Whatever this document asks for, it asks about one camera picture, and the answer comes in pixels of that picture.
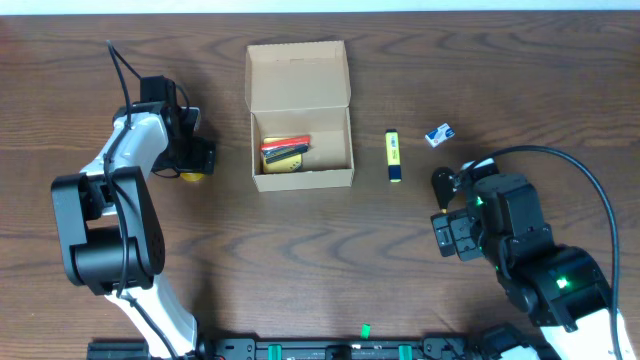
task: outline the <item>white wall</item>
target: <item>white wall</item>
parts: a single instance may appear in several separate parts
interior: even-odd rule
[[[640,0],[0,0],[0,15],[640,10]]]

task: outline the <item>green light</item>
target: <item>green light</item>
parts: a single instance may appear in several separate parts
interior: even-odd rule
[[[567,281],[567,279],[566,279],[566,278],[563,278],[563,277],[562,277],[562,278],[560,278],[560,279],[558,279],[558,280],[556,280],[556,284],[558,284],[558,287],[559,287],[560,289],[564,289],[564,288],[566,288],[567,286],[571,285],[571,284]]]

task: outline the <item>yellow object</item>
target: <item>yellow object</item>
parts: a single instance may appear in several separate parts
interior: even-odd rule
[[[387,132],[385,134],[387,140],[387,163],[391,165],[400,165],[400,143],[398,141],[397,132]]]
[[[287,138],[266,138],[264,144],[269,144],[274,141],[283,140]],[[302,154],[297,154],[280,161],[267,164],[267,160],[262,156],[262,170],[265,174],[280,174],[296,171],[302,166]]]
[[[389,181],[402,181],[402,170],[400,169],[400,141],[398,140],[398,132],[394,129],[387,130],[385,133],[387,142],[387,163],[389,165]]]
[[[200,179],[202,179],[204,177],[204,174],[197,174],[197,173],[181,173],[180,177],[183,180],[189,181],[189,182],[196,182],[199,181]]]

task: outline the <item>small box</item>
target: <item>small box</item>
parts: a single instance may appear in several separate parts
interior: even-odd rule
[[[349,68],[342,41],[247,47],[252,176],[258,191],[351,186]],[[296,173],[264,174],[265,138],[311,136]]]

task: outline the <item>yellow highlighter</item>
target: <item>yellow highlighter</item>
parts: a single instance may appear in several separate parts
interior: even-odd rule
[[[400,171],[400,142],[398,140],[398,132],[395,129],[387,130],[385,134],[387,141],[387,164],[389,165],[389,181],[402,181],[402,172]]]

